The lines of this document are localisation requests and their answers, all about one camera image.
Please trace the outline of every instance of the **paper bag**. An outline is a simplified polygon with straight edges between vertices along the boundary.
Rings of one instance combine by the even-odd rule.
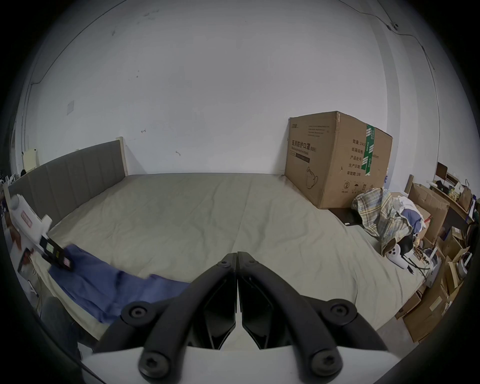
[[[472,202],[472,191],[470,190],[469,186],[470,184],[468,180],[465,180],[463,192],[457,201],[458,205],[461,206],[466,211],[468,211],[468,209],[470,208],[470,203]]]

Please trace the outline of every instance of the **plaid shirt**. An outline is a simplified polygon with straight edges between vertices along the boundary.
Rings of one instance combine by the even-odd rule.
[[[393,197],[388,189],[372,188],[358,195],[353,199],[352,209],[360,214],[367,233],[379,238],[383,256],[412,232],[408,220],[394,209]]]

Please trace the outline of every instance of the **green tape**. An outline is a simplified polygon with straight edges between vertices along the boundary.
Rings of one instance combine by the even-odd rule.
[[[365,140],[365,151],[363,152],[363,161],[361,168],[365,170],[365,175],[370,175],[372,166],[373,142],[375,141],[375,127],[367,124],[367,139]]]

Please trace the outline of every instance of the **cardboard boxes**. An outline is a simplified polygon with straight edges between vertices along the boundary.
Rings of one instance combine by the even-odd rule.
[[[403,318],[413,341],[422,340],[435,328],[462,287],[463,281],[458,277],[455,265],[468,248],[460,248],[457,252],[452,251],[453,253],[450,253],[454,255],[452,261],[444,253],[446,245],[452,239],[457,241],[453,235],[448,236],[445,241],[442,241],[441,238],[437,239],[437,254],[442,259],[437,278],[432,287],[425,291],[420,303]]]
[[[430,212],[430,225],[425,233],[424,240],[426,239],[428,243],[435,245],[440,228],[442,228],[447,216],[449,204],[435,192],[420,184],[412,185],[408,198]]]
[[[441,247],[443,254],[450,257],[454,263],[460,260],[460,257],[470,249],[470,247],[465,247],[462,232],[455,227],[450,229]]]
[[[442,259],[442,265],[437,278],[433,282],[432,287],[425,291],[421,302],[403,318],[414,342],[424,338],[435,328],[442,319],[445,308],[449,303],[443,276],[450,259],[445,259],[441,252],[438,254]]]
[[[400,317],[405,316],[411,310],[413,310],[421,301],[423,293],[425,292],[426,286],[422,285],[415,293],[412,295],[410,299],[403,305],[402,308],[398,310],[395,315],[395,318],[398,320]]]
[[[423,209],[421,206],[415,204],[421,215],[423,216],[423,221],[425,222],[426,228],[422,229],[419,234],[417,235],[419,240],[422,240],[425,237],[425,234],[428,231],[428,228],[430,227],[430,221],[432,220],[432,215],[430,215],[430,212],[427,212],[426,209]]]
[[[348,208],[384,184],[392,137],[340,112],[291,118],[285,176],[317,208]]]

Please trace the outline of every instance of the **screw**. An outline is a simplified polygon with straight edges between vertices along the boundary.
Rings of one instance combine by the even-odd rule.
[[[330,376],[337,373],[342,367],[341,360],[335,351],[324,349],[317,352],[312,358],[311,368],[317,376]]]
[[[348,308],[343,304],[334,305],[331,311],[337,316],[346,316],[348,314]]]
[[[145,376],[161,379],[170,371],[170,365],[161,353],[145,352],[138,362],[138,369]]]
[[[134,317],[135,319],[144,317],[146,314],[147,314],[147,311],[145,310],[145,308],[142,308],[142,307],[134,307],[130,311],[130,316]]]
[[[226,260],[223,260],[221,262],[218,262],[217,265],[221,266],[221,267],[224,267],[224,268],[230,268],[231,264],[230,262],[226,261]]]

